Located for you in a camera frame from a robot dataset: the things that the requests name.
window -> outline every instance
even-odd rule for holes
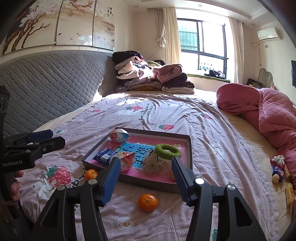
[[[182,50],[180,62],[185,73],[212,69],[226,75],[225,24],[178,18],[178,28]]]

blue gripper pad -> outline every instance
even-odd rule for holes
[[[118,176],[120,173],[120,159],[113,157],[108,168],[105,170],[103,180],[100,180],[100,185],[103,184],[102,205],[105,206],[111,200]]]
[[[28,137],[28,142],[39,142],[43,140],[47,140],[52,138],[54,133],[52,130],[45,130],[45,131],[38,131],[38,132],[32,132],[31,135]]]
[[[193,206],[197,199],[194,194],[194,184],[196,176],[192,170],[186,169],[179,157],[172,159],[172,171],[181,194],[182,200],[188,205]]]

ceiling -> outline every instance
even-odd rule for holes
[[[197,9],[242,21],[248,28],[256,29],[276,18],[257,0],[122,0],[135,13],[146,12],[148,8],[178,7]]]

orange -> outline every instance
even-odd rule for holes
[[[89,169],[84,174],[84,179],[89,181],[90,179],[96,178],[98,176],[98,172],[95,169]]]
[[[158,200],[152,194],[144,194],[138,200],[138,207],[146,212],[153,211],[158,206]]]

green fuzzy ring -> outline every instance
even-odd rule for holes
[[[158,144],[155,146],[155,154],[163,159],[172,160],[174,156],[181,157],[181,152],[177,147],[168,144]]]

